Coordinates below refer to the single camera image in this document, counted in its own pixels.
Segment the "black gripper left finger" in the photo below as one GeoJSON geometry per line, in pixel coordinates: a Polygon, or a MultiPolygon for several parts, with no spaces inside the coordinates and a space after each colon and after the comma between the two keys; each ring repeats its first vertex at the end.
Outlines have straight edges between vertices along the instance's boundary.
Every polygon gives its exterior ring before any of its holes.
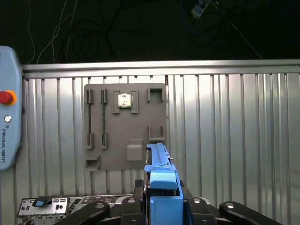
{"type": "Polygon", "coordinates": [[[59,225],[143,225],[142,179],[135,180],[132,195],[83,198],[59,225]]]}

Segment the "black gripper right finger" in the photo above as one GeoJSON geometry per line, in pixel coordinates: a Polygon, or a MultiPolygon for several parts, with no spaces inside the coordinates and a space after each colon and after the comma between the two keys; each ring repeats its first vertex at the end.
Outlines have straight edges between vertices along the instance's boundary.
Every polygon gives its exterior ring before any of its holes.
{"type": "Polygon", "coordinates": [[[241,203],[226,201],[214,207],[207,199],[192,196],[180,181],[183,192],[183,224],[185,225],[280,225],[241,203]]]}

